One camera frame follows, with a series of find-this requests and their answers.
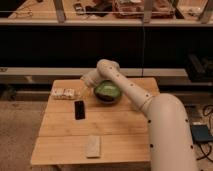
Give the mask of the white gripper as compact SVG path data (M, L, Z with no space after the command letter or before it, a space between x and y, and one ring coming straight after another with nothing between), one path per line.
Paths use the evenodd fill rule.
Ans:
M93 70L89 71L88 73L84 74L81 77L81 80L85 83L85 85L83 85L78 90L78 96L84 97L90 91L90 88L87 86L97 86L101 81L101 77L100 77L100 74L98 73L98 71L96 69L93 69Z

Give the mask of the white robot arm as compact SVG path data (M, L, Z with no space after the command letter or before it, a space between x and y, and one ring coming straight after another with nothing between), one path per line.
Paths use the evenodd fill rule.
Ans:
M156 96L120 72L115 61L101 59L81 79L87 87L112 81L148 120L152 171L198 171L189 119L183 103L174 95Z

